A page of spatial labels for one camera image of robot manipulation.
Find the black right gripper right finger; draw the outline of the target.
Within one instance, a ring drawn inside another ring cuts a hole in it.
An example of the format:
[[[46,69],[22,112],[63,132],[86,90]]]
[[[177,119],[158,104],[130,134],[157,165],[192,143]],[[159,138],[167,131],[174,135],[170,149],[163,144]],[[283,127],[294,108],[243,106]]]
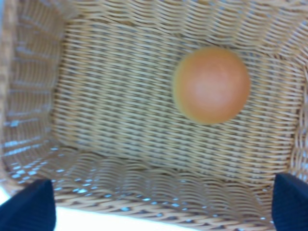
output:
[[[278,231],[307,231],[308,184],[288,173],[277,174],[271,215]]]

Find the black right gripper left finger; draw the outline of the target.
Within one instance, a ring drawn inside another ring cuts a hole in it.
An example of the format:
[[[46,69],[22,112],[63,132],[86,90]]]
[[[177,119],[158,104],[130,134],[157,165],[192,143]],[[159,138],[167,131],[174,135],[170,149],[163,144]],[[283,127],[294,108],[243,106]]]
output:
[[[0,205],[2,231],[53,231],[56,205],[52,181],[36,180]]]

